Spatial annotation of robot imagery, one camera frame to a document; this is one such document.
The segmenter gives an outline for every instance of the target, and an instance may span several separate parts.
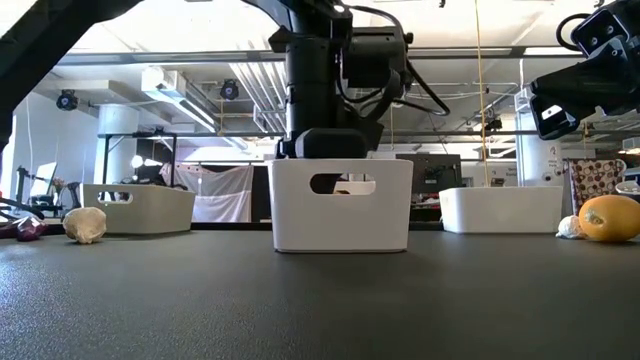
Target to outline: ceiling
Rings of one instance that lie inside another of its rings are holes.
[[[412,31],[415,41],[412,47],[460,47],[477,46],[474,0],[449,0],[443,9],[440,0],[359,0],[346,1],[376,7],[394,14],[402,22],[405,32]],[[32,0],[0,0],[0,33],[3,33],[28,8]],[[555,28],[561,19],[578,12],[591,12],[595,1],[591,0],[479,0],[480,43],[486,46],[557,46]],[[386,20],[365,13],[355,14],[356,26],[386,25]],[[184,0],[145,0],[129,13],[112,21],[94,26],[73,48],[72,53],[108,52],[201,52],[231,51],[239,49],[267,49],[265,39],[277,29],[277,25],[260,10],[239,0],[213,0],[185,2]],[[528,83],[538,76],[572,65],[569,59],[484,60],[482,75],[489,88],[484,104],[505,98],[496,108],[503,114],[506,128],[513,128],[513,100],[521,81]],[[483,90],[479,80],[477,60],[418,60],[414,65],[422,77],[452,109],[446,118],[432,116],[413,109],[398,108],[388,112],[381,120],[395,130],[465,130],[477,129],[474,115],[481,108]],[[53,69],[55,79],[63,80],[113,80],[121,82],[133,91],[139,91],[141,72],[147,65],[121,66],[58,66]],[[166,70],[178,70],[191,82],[213,87],[224,79],[236,78],[229,64],[184,64],[165,66]],[[412,91],[419,96],[417,87]],[[211,100],[217,101],[215,91]],[[139,99],[148,100],[138,92]],[[241,88],[243,101],[221,103],[225,113],[250,113],[253,108],[246,89]],[[430,101],[417,100],[434,106]],[[171,122],[192,120],[172,106],[152,104],[170,114]],[[631,124],[635,115],[627,115],[620,121],[598,124],[598,128],[615,128]],[[231,131],[259,131],[251,118],[225,120]],[[602,138],[603,144],[611,137]],[[470,137],[450,137],[447,141],[477,140]],[[398,138],[399,142],[437,141],[433,137]]]

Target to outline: computer monitor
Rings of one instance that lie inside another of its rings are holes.
[[[413,194],[435,194],[462,187],[460,155],[397,154],[396,159],[413,162]]]
[[[33,180],[29,196],[47,195],[49,188],[51,187],[53,177],[56,173],[56,167],[57,164],[54,162],[38,166],[36,179]]]

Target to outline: column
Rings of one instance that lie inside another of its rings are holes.
[[[533,114],[516,114],[517,130],[536,130]],[[516,136],[519,186],[563,186],[562,148],[560,141],[544,141],[537,135]]]
[[[133,133],[138,131],[139,111],[124,105],[102,105],[99,114],[99,133]],[[119,137],[111,138],[109,142],[113,147]],[[102,170],[104,163],[105,140],[98,139],[96,150],[96,164],[94,172],[94,183],[102,184]],[[134,174],[131,167],[131,159],[136,155],[137,140],[124,138],[113,150],[109,152],[107,166],[107,184],[118,183],[126,177]]]

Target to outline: dark gray table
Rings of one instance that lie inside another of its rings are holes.
[[[640,354],[640,246],[411,234],[282,255],[269,232],[0,241],[0,359],[522,359]]]

